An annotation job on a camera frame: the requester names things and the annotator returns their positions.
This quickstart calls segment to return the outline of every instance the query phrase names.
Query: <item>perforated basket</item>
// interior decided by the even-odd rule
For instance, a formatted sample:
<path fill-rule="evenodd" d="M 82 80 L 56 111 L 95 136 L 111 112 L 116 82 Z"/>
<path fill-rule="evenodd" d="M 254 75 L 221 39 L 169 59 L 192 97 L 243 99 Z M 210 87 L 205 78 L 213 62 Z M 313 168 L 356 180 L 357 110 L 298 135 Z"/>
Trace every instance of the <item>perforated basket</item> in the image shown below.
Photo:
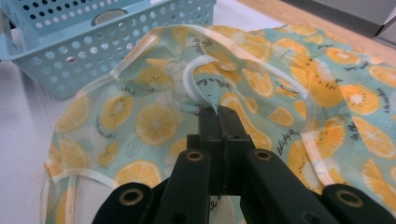
<path fill-rule="evenodd" d="M 211 24 L 215 2 L 0 0 L 0 59 L 11 60 L 62 100 L 108 73 L 148 30 Z"/>

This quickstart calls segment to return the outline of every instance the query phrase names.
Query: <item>white table surface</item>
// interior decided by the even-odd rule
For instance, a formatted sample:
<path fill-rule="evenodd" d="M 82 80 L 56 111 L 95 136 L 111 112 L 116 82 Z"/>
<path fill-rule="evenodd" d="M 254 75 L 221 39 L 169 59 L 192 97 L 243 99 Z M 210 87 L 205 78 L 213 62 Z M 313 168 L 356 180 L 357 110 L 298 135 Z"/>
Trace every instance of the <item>white table surface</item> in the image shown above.
<path fill-rule="evenodd" d="M 214 24 L 246 31 L 282 25 L 235 0 L 218 0 L 214 15 Z M 55 101 L 14 63 L 0 62 L 0 223 L 39 223 L 43 162 L 54 125 L 72 100 Z M 77 210 L 92 209 L 75 223 L 90 223 L 107 196 L 81 195 L 78 201 L 88 203 L 78 203 Z"/>

